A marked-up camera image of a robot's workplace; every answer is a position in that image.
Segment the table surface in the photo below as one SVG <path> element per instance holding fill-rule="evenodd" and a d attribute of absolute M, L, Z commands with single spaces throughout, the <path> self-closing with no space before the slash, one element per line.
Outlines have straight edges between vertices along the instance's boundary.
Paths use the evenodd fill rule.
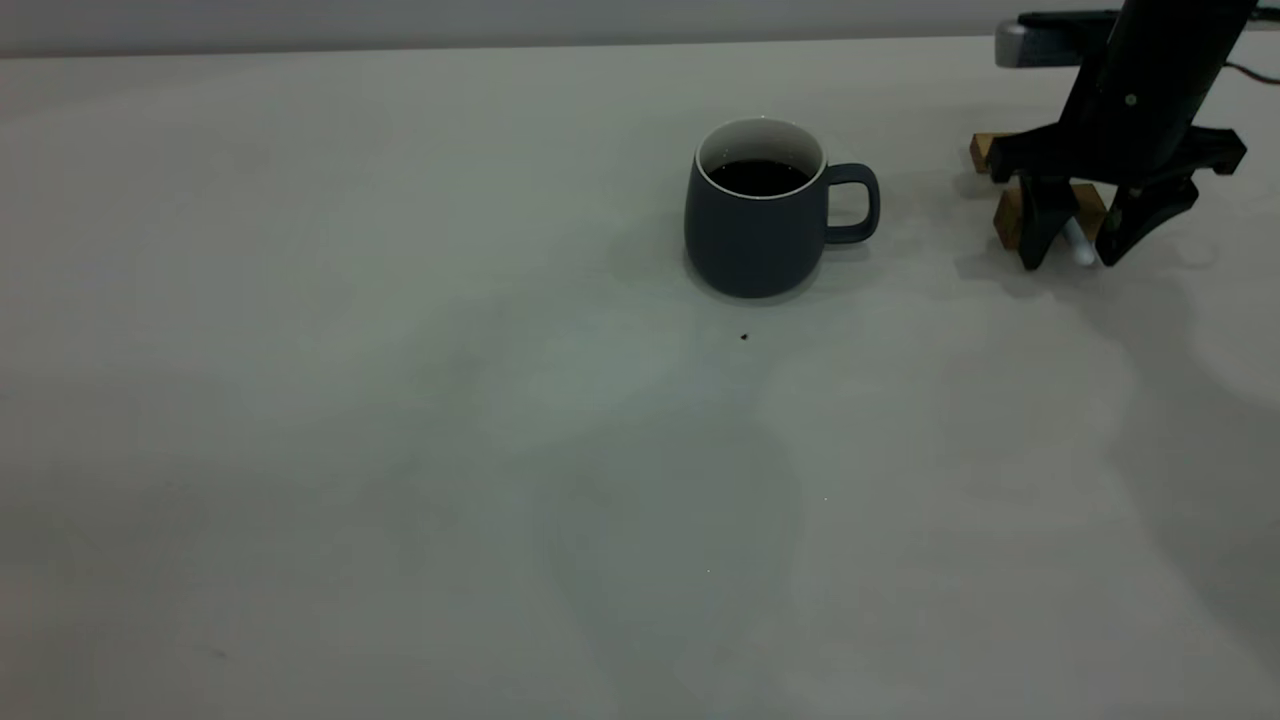
<path fill-rule="evenodd" d="M 1280 94 L 1028 274 L 966 146 L 1073 73 L 991 45 L 0 63 L 0 714 L 1275 716 Z M 748 302 L 681 211 L 756 113 L 883 222 Z"/>

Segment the dark gray mug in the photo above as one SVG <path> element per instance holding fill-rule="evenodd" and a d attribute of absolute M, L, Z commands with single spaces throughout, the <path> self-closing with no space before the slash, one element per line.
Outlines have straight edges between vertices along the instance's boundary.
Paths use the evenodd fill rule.
<path fill-rule="evenodd" d="M 765 173 L 753 174 L 748 165 L 744 176 L 741 163 L 763 167 Z M 769 174 L 771 164 L 795 173 L 791 184 L 797 187 L 791 188 L 786 176 L 778 184 L 780 178 Z M 867 186 L 867 219 L 828 227 L 827 188 L 850 182 Z M 707 283 L 726 295 L 786 292 L 818 266 L 827 243 L 861 242 L 878 224 L 876 173 L 858 164 L 828 167 L 818 138 L 792 123 L 736 120 L 716 128 L 694 154 L 685 200 L 685 249 Z"/>

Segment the background wall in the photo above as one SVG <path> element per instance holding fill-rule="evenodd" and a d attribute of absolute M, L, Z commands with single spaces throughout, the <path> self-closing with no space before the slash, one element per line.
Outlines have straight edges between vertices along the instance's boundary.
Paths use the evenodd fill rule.
<path fill-rule="evenodd" d="M 984 35 L 1120 0 L 0 0 L 0 55 Z"/>

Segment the dark liquid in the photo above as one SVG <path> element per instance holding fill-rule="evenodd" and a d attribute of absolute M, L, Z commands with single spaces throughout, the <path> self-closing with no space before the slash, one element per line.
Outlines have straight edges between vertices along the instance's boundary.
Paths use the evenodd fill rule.
<path fill-rule="evenodd" d="M 786 195 L 809 182 L 809 176 L 773 160 L 739 160 L 712 170 L 712 182 L 739 195 Z"/>

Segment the wooden pad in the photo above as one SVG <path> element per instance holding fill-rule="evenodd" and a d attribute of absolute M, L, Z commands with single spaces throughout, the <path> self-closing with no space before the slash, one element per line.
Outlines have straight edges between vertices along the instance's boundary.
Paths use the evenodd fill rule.
<path fill-rule="evenodd" d="M 1089 242 L 1098 240 L 1102 232 L 1102 223 L 1107 219 L 1107 205 L 1098 195 L 1098 188 L 1092 183 L 1073 184 L 1075 200 L 1080 204 L 1080 211 L 1075 219 L 1080 223 L 1080 229 Z M 996 233 L 1005 250 L 1018 250 L 1018 243 L 1023 238 L 1023 191 L 1021 188 L 1009 188 L 1000 196 L 1000 205 L 996 208 Z"/>
<path fill-rule="evenodd" d="M 987 156 L 991 155 L 991 141 L 997 137 L 1006 137 L 1014 135 L 1011 132 L 979 132 L 973 136 L 973 142 L 969 143 L 969 156 L 973 158 L 973 169 L 980 176 L 991 173 L 991 168 L 987 165 Z"/>

